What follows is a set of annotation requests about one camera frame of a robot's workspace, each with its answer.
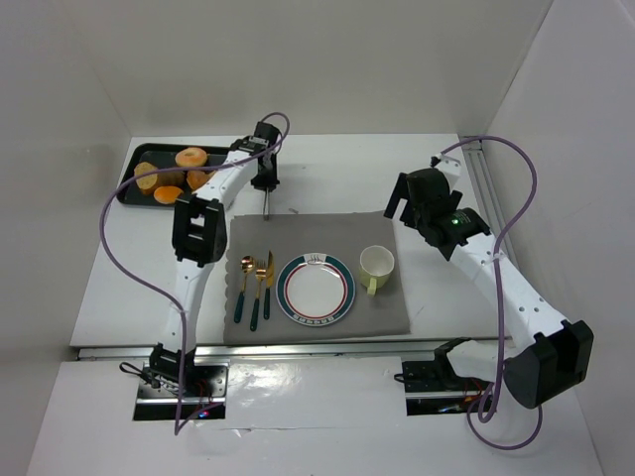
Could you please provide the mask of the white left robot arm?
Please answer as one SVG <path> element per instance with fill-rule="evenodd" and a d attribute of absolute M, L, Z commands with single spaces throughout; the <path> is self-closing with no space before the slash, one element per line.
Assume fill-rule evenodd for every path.
<path fill-rule="evenodd" d="M 225 211 L 245 184 L 269 164 L 279 132 L 253 133 L 232 144 L 222 168 L 174 210 L 172 244 L 177 258 L 176 287 L 168 321 L 150 357 L 150 369 L 175 383 L 194 373 L 196 324 L 211 271 L 225 253 Z"/>

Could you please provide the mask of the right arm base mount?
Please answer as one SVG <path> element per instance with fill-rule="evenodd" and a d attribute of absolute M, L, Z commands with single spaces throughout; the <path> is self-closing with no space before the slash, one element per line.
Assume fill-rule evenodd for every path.
<path fill-rule="evenodd" d="M 409 417 L 465 414 L 478 402 L 488 382 L 459 377 L 450 367 L 447 354 L 471 339 L 457 338 L 437 347 L 432 360 L 404 361 L 393 379 L 403 386 Z"/>

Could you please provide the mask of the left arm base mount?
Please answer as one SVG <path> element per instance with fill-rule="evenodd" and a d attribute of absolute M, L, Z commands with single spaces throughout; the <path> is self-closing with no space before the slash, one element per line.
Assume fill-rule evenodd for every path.
<path fill-rule="evenodd" d="M 122 362 L 119 370 L 137 379 L 134 421 L 217 420 L 226 416 L 229 365 L 186 359 L 179 382 L 178 355 L 155 349 L 142 364 Z"/>

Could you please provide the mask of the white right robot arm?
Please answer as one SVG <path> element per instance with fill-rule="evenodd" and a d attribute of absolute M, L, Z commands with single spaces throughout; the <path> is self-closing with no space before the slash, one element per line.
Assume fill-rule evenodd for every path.
<path fill-rule="evenodd" d="M 526 409 L 584 381 L 594 334 L 582 320 L 570 322 L 548 304 L 500 249 L 481 216 L 462 208 L 454 186 L 459 161 L 434 157 L 428 168 L 399 174 L 384 215 L 415 229 L 461 270 L 494 306 L 498 328 L 516 353 L 457 338 L 435 354 L 450 375 L 501 382 Z"/>

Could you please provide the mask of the orange glazed donut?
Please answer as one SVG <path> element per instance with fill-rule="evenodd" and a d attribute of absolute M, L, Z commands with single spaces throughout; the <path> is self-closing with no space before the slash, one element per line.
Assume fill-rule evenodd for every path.
<path fill-rule="evenodd" d="M 189 147 L 176 154 L 175 162 L 182 168 L 204 167 L 207 163 L 207 152 L 202 148 Z"/>

